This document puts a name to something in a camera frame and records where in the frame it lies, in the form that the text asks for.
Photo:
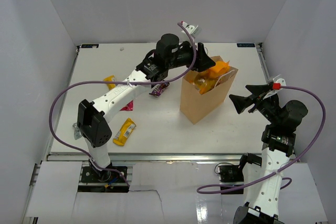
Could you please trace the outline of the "large orange gummy bag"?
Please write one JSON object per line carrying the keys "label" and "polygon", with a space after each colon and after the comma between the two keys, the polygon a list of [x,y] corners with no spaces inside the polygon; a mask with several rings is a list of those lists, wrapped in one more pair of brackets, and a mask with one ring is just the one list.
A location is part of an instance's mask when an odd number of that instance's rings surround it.
{"label": "large orange gummy bag", "polygon": [[194,78],[193,85],[196,87],[199,94],[205,94],[211,91],[229,70],[229,61],[217,61],[215,66],[198,73]]}

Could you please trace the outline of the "purple chocolate bar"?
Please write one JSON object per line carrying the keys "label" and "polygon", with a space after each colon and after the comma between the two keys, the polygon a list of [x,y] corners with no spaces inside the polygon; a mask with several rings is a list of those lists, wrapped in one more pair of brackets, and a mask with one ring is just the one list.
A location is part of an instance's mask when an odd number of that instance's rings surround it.
{"label": "purple chocolate bar", "polygon": [[153,96],[153,97],[159,97],[168,87],[169,87],[170,83],[166,82],[166,83],[162,83],[162,84],[157,84],[153,90],[149,93],[149,95]]}

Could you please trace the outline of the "yellow snack bar wrapper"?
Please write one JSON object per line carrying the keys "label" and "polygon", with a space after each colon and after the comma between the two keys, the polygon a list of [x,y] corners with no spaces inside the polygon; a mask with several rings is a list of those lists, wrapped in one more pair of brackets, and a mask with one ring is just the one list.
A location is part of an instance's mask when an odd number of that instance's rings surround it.
{"label": "yellow snack bar wrapper", "polygon": [[118,146],[124,146],[136,126],[137,125],[131,118],[127,118],[118,133],[113,138],[113,143]]}

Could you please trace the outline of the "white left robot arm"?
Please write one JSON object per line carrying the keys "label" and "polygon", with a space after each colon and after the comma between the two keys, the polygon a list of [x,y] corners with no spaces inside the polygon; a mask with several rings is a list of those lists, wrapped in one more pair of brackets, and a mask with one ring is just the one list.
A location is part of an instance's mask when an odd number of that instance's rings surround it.
{"label": "white left robot arm", "polygon": [[108,180],[113,168],[107,150],[112,137],[109,122],[129,102],[163,81],[170,69],[182,66],[202,72],[215,66],[215,62],[207,55],[203,43],[180,43],[178,36],[165,34],[125,79],[125,84],[117,84],[91,102],[79,103],[77,126],[86,140],[91,156],[89,165],[98,181]]}

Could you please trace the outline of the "brown paper bag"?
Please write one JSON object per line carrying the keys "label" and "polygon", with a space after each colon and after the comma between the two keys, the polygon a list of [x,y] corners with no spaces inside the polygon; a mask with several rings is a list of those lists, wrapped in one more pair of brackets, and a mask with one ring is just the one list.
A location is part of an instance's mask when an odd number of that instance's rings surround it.
{"label": "brown paper bag", "polygon": [[[213,56],[211,59],[215,62],[224,61],[220,56]],[[193,85],[194,78],[198,73],[189,71],[182,79],[181,88],[180,111],[193,124],[198,123],[224,102],[238,73],[238,69],[230,66],[229,72],[219,80],[211,91],[205,94],[199,94]]]}

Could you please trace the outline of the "blue label sticker right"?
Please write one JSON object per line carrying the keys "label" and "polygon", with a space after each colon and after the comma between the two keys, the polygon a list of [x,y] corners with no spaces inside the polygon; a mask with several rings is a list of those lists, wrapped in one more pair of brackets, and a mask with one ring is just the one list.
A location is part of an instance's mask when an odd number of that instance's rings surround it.
{"label": "blue label sticker right", "polygon": [[239,48],[255,48],[254,43],[237,43],[237,47]]}

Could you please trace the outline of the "blue label sticker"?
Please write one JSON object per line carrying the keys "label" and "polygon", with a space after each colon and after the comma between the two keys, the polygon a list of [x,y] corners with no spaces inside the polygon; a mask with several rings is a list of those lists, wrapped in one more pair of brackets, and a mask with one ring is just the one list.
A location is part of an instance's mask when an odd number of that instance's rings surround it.
{"label": "blue label sticker", "polygon": [[81,49],[95,49],[98,47],[99,47],[99,44],[82,44],[80,46]]}
{"label": "blue label sticker", "polygon": [[239,48],[255,48],[254,43],[237,43],[237,47]]}

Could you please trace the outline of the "pink red candy packet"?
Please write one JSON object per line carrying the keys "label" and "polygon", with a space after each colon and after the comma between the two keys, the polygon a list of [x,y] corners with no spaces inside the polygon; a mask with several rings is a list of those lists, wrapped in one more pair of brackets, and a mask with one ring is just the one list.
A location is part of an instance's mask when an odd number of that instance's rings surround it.
{"label": "pink red candy packet", "polygon": [[123,108],[121,108],[120,111],[133,111],[133,108],[134,108],[133,101],[131,101]]}

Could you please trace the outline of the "small yellow snack packet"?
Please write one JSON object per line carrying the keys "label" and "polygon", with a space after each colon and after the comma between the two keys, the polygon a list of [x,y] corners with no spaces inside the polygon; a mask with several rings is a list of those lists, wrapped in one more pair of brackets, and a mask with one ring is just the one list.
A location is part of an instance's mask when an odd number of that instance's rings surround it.
{"label": "small yellow snack packet", "polygon": [[113,82],[116,81],[114,75],[111,75],[111,76],[108,76],[108,77],[104,78],[103,81],[106,82],[106,85],[107,85],[109,90],[112,90],[113,88],[116,87],[116,84],[113,83]]}

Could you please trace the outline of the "blue label sticker left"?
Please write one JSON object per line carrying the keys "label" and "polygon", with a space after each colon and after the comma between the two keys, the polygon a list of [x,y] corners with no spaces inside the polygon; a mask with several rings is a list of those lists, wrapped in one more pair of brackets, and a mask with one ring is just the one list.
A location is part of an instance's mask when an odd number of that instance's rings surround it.
{"label": "blue label sticker left", "polygon": [[80,46],[81,49],[95,49],[98,47],[99,47],[99,44],[82,44]]}

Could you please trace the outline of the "silver foil wrapper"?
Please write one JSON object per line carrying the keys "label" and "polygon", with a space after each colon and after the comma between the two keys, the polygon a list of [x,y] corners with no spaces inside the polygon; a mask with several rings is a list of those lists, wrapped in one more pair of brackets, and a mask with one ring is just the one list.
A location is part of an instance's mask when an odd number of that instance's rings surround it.
{"label": "silver foil wrapper", "polygon": [[74,137],[74,139],[75,139],[75,140],[80,139],[80,138],[82,137],[82,134],[81,134],[81,131],[80,131],[80,129],[79,129],[77,123],[74,123],[74,124],[72,125],[72,127],[73,127],[73,137]]}

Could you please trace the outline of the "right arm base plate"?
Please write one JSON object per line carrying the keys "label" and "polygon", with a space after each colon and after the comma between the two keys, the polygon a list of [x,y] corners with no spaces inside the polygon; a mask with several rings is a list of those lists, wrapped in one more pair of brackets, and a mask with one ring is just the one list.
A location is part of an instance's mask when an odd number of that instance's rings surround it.
{"label": "right arm base plate", "polygon": [[222,185],[238,187],[244,184],[243,172],[238,165],[226,162],[218,163],[214,168],[214,172],[219,176],[221,190],[226,189]]}

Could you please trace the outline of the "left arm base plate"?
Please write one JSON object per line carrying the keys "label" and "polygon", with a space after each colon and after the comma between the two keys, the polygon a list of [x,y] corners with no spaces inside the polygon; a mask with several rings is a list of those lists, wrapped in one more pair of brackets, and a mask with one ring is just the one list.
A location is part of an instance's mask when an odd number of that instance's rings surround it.
{"label": "left arm base plate", "polygon": [[116,171],[97,170],[91,166],[84,166],[81,171],[79,182],[83,184],[127,184],[128,168],[126,166],[114,167]]}

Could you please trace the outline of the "aluminium table frame rail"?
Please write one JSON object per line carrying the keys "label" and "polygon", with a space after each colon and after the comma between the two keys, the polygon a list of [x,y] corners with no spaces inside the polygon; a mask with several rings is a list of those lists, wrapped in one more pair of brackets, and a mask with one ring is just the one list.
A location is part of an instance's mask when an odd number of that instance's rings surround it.
{"label": "aluminium table frame rail", "polygon": [[[216,162],[216,161],[238,161],[242,153],[238,154],[117,154],[110,153],[109,157],[113,162],[170,162],[170,161],[193,161],[193,162]],[[48,155],[48,161],[84,161],[88,156],[78,153],[53,153]]]}

